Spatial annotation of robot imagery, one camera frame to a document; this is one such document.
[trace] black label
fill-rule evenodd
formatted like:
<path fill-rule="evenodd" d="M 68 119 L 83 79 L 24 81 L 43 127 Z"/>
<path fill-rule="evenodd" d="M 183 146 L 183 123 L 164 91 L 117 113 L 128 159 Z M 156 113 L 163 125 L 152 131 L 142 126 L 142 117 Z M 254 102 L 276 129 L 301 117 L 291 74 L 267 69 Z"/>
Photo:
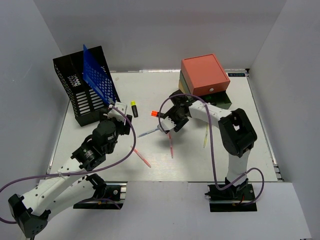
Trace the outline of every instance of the black label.
<path fill-rule="evenodd" d="M 228 73 L 229 77 L 245 77 L 245 73 Z"/>

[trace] gray wall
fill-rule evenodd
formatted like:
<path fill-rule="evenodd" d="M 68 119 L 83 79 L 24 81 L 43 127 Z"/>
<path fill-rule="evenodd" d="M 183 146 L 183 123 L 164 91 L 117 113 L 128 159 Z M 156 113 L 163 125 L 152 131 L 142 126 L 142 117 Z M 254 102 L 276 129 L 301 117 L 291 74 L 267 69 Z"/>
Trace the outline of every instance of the gray wall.
<path fill-rule="evenodd" d="M 249 68 L 286 0 L 34 0 L 63 54 L 102 45 L 112 70 L 180 68 L 216 53 Z"/>
<path fill-rule="evenodd" d="M 0 44 L 3 186 L 46 172 L 68 100 L 52 62 L 61 52 L 32 0 L 0 1 Z M 17 183 L 1 193 L 1 217 L 11 220 L 8 198 L 35 183 Z M 17 225 L 0 222 L 0 239 L 16 240 L 21 233 Z"/>
<path fill-rule="evenodd" d="M 320 1 L 289 0 L 252 68 L 251 82 L 280 171 L 312 239 L 320 240 Z"/>

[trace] black basket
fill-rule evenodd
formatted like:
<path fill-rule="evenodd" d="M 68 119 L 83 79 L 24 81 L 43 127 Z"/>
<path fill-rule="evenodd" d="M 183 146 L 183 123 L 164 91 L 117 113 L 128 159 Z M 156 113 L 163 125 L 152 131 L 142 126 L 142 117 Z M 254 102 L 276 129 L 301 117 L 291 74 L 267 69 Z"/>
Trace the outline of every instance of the black basket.
<path fill-rule="evenodd" d="M 88 49 L 98 64 L 112 80 L 101 46 Z M 99 110 L 106 107 L 103 100 L 83 80 L 84 51 L 78 51 L 53 59 L 54 69 L 72 103 L 74 116 L 80 126 L 99 120 Z M 120 102 L 112 81 L 116 101 Z"/>

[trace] robotic arm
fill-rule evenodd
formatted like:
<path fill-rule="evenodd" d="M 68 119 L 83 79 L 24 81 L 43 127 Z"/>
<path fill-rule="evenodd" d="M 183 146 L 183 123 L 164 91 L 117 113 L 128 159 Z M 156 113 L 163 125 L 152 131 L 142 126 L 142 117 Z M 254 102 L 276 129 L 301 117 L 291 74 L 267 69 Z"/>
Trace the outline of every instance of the robotic arm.
<path fill-rule="evenodd" d="M 182 94 L 180 90 L 171 96 Z M 187 96 L 175 96 L 171 98 L 173 107 L 163 114 L 161 125 L 157 127 L 160 131 L 168 133 L 170 130 L 178 132 L 189 118 L 196 118 L 208 123 L 208 114 L 205 105 L 200 100 Z M 209 115 L 213 126 L 219 128 L 224 148 L 229 153 L 228 172 L 225 185 L 233 182 L 247 171 L 247 163 L 250 150 L 254 147 L 257 134 L 252 127 L 244 110 L 238 108 L 234 111 L 221 109 L 207 104 Z M 237 180 L 230 189 L 226 191 L 214 191 L 208 195 L 217 200 L 232 200 L 242 195 L 242 190 L 248 185 L 247 174 Z"/>
<path fill-rule="evenodd" d="M 124 115 L 127 105 L 116 102 L 115 108 Z M 10 211 L 27 238 L 41 232 L 56 214 L 72 205 L 90 198 L 104 195 L 105 181 L 97 174 L 87 175 L 75 182 L 86 172 L 106 160 L 106 154 L 113 153 L 119 135 L 128 135 L 130 126 L 125 118 L 111 108 L 100 110 L 100 123 L 81 146 L 72 153 L 66 163 L 57 171 L 59 177 L 48 178 L 22 196 L 14 194 L 8 200 Z M 62 175 L 61 173 L 83 173 L 83 175 Z"/>

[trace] red box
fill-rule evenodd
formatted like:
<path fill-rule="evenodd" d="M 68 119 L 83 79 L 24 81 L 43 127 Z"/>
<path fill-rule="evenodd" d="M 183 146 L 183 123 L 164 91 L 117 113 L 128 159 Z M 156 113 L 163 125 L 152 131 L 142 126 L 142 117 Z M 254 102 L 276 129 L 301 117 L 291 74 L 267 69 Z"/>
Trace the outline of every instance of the red box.
<path fill-rule="evenodd" d="M 181 71 L 191 94 L 196 96 L 225 91 L 230 83 L 214 54 L 183 59 Z"/>

